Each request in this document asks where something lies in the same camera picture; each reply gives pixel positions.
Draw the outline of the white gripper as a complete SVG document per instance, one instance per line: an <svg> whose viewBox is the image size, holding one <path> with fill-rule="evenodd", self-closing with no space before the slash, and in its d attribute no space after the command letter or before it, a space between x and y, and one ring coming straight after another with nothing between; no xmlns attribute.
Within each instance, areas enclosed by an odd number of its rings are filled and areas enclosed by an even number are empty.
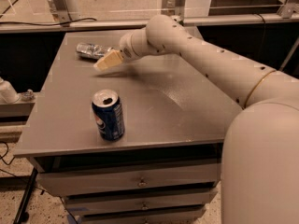
<svg viewBox="0 0 299 224"><path fill-rule="evenodd" d="M120 65L125 61L133 61L148 55L160 55L162 52L153 47L147 39L146 29L132 30L120 39L120 50L112 49L100 58L93 67L97 71L104 71L110 67Z"/></svg>

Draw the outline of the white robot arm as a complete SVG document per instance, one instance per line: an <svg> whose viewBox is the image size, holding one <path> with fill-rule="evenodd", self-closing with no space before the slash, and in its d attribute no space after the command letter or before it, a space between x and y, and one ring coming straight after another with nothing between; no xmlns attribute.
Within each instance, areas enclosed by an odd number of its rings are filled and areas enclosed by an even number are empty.
<svg viewBox="0 0 299 224"><path fill-rule="evenodd" d="M221 156L221 224L299 224L299 80L152 17L96 64L174 53L238 107Z"/></svg>

